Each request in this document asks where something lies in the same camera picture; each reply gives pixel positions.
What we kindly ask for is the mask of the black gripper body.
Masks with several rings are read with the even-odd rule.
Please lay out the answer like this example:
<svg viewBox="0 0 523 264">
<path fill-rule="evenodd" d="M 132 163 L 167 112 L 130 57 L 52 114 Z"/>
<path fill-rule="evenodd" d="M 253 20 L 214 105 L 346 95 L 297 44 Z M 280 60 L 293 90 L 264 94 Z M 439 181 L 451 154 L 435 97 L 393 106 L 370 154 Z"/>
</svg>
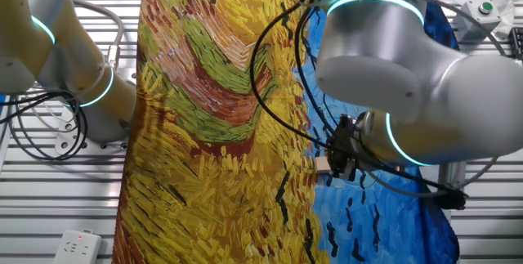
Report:
<svg viewBox="0 0 523 264">
<path fill-rule="evenodd" d="M 328 156 L 342 158 L 342 168 L 347 163 L 353 163 L 356 168 L 362 168 L 363 159 L 358 146 L 361 144 L 360 121 L 347 114 L 342 114 L 333 134 L 328 139 Z"/>
</svg>

